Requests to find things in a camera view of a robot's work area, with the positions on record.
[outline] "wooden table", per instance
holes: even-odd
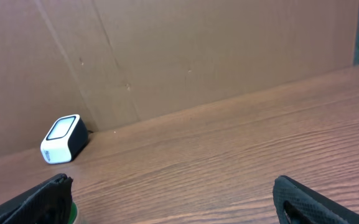
[[[0,158],[0,203],[66,173],[90,223],[277,223],[285,174],[359,213],[359,66]]]

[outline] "brown cardboard panel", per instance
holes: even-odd
[[[137,121],[128,82],[117,67],[92,1],[40,2],[40,11],[45,11],[53,24],[51,32],[62,45],[98,129]]]
[[[37,147],[53,122],[93,118],[33,1],[0,1],[0,156]]]
[[[352,65],[354,0],[95,4],[141,119]]]

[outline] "wood grain surface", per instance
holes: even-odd
[[[90,223],[277,223],[279,175],[359,213],[359,66],[92,134],[68,164],[0,157],[0,203],[60,172]]]

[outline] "cube's white front face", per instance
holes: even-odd
[[[59,118],[41,143],[41,153],[49,164],[58,164],[72,160],[68,148],[68,139],[77,125],[80,115],[73,114]]]

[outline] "cube-shaped device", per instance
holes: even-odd
[[[49,164],[70,162],[88,143],[88,130],[80,115],[55,121],[41,143],[41,153]]]

